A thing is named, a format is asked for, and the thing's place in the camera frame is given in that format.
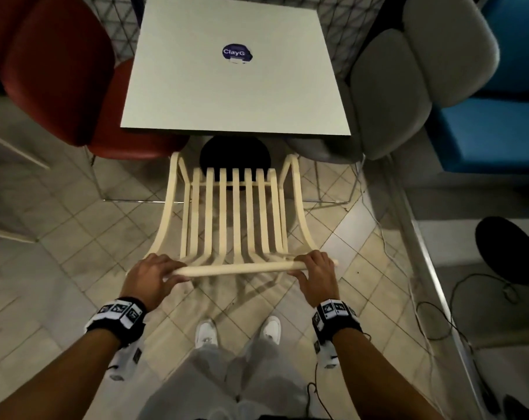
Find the red chair seat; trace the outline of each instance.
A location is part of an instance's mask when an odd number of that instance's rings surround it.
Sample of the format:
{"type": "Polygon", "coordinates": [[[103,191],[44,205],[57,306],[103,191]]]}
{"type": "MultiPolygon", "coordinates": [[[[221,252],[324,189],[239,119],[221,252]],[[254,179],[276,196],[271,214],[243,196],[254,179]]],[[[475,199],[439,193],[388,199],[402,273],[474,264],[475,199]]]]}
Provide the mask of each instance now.
{"type": "Polygon", "coordinates": [[[121,129],[132,63],[133,59],[129,59],[115,68],[93,138],[87,147],[92,154],[107,159],[148,160],[170,156],[185,147],[188,135],[131,133],[121,129]]]}

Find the forearm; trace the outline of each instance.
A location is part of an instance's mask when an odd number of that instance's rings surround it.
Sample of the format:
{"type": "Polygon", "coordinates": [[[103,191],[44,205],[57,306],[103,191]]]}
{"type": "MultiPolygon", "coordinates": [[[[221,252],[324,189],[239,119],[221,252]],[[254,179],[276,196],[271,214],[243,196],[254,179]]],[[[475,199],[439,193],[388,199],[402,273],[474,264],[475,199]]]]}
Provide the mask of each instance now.
{"type": "Polygon", "coordinates": [[[343,329],[332,342],[360,418],[442,420],[361,332],[343,329]]]}
{"type": "Polygon", "coordinates": [[[81,419],[120,341],[108,330],[86,333],[0,404],[0,419],[81,419]]]}

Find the blue chair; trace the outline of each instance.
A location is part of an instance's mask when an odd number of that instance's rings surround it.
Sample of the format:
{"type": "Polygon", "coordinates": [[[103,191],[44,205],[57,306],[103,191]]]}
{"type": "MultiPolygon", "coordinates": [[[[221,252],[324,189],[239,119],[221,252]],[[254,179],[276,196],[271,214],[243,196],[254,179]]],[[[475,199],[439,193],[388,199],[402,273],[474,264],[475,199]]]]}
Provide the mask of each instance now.
{"type": "Polygon", "coordinates": [[[489,0],[500,63],[474,96],[434,106],[425,125],[445,171],[529,174],[529,0],[489,0]]]}

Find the white sneaker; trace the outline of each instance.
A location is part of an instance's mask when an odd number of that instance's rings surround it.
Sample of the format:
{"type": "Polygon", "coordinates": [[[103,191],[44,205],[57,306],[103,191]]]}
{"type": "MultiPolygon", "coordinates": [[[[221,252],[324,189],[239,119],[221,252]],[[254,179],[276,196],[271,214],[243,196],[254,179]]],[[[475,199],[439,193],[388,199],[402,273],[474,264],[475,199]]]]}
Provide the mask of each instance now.
{"type": "Polygon", "coordinates": [[[271,339],[276,345],[280,345],[280,337],[282,336],[282,324],[280,319],[271,315],[266,319],[261,331],[261,337],[271,339]]]}
{"type": "Polygon", "coordinates": [[[202,348],[203,345],[218,346],[218,331],[216,325],[211,319],[204,320],[198,324],[194,335],[194,347],[202,348]]]}

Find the wrist band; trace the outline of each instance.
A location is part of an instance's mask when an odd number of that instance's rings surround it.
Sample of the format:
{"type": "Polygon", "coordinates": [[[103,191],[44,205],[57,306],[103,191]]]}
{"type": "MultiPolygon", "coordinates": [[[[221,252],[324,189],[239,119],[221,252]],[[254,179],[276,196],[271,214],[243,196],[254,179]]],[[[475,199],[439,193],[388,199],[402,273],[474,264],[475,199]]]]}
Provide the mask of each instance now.
{"type": "Polygon", "coordinates": [[[85,333],[95,329],[105,329],[120,341],[121,348],[129,346],[144,333],[146,306],[132,297],[122,297],[107,302],[94,314],[85,326],[85,333]]]}
{"type": "Polygon", "coordinates": [[[317,306],[313,315],[313,328],[320,344],[332,341],[342,329],[356,329],[362,332],[356,312],[338,299],[327,299],[317,306]]]}

